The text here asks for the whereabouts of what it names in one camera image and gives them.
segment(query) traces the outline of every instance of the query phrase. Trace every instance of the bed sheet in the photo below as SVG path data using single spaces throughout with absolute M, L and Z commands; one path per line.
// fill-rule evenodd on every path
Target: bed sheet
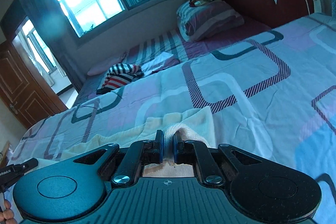
M 179 29 L 168 31 L 154 39 L 145 41 L 127 51 L 126 64 L 143 65 L 162 52 L 174 54 L 181 62 L 207 54 L 213 50 L 233 44 L 239 40 L 262 33 L 270 28 L 249 17 L 245 17 L 245 24 L 237 28 L 221 32 L 211 38 L 200 42 L 186 42 Z M 97 97 L 96 90 L 99 87 L 105 73 L 101 75 L 89 76 L 78 93 L 73 104 L 77 106 L 92 98 Z
M 94 135 L 210 106 L 216 143 L 300 170 L 323 193 L 318 224 L 336 219 L 336 22 L 313 14 L 140 79 L 43 120 L 10 163 L 58 161 Z

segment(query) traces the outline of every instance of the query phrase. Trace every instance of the window sill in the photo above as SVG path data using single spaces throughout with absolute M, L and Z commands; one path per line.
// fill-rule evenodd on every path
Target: window sill
M 85 33 L 83 36 L 81 37 L 77 37 L 76 39 L 76 44 L 77 44 L 77 48 L 80 48 L 81 46 L 83 46 L 85 43 L 87 43 L 88 41 L 94 39 L 95 37 L 97 37 L 98 35 L 100 35 L 101 33 L 107 31 L 108 29 L 112 28 L 113 26 L 119 24 L 120 22 L 126 20 L 127 18 L 140 13 L 152 6 L 155 6 L 161 2 L 164 2 L 166 0 L 149 0 L 139 6 L 135 6 L 134 8 L 130 9 L 130 10 L 124 10 L 122 12 L 120 12 L 119 14 L 111 17 L 110 19 L 106 20 L 105 22 L 101 23 L 100 25 L 96 26 L 93 30 Z

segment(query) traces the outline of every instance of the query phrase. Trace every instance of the folded striped clothing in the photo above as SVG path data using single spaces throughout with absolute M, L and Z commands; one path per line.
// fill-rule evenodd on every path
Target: folded striped clothing
M 116 64 L 108 69 L 97 94 L 105 94 L 134 82 L 143 76 L 140 66 L 129 64 Z

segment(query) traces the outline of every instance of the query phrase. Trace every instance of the doorway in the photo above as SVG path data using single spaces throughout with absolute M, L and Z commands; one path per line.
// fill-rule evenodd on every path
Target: doorway
M 31 21 L 26 19 L 17 32 L 34 66 L 67 108 L 71 108 L 78 93 Z

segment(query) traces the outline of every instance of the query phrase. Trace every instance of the finger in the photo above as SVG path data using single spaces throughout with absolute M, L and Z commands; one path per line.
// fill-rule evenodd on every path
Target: finger
M 5 219 L 11 219 L 11 218 L 14 218 L 14 213 L 11 209 L 6 209 L 3 212 L 3 216 L 4 216 Z
M 11 203 L 5 199 L 5 207 L 6 209 L 10 209 L 12 207 Z
M 6 220 L 6 224 L 17 224 L 17 221 L 14 218 L 8 219 Z

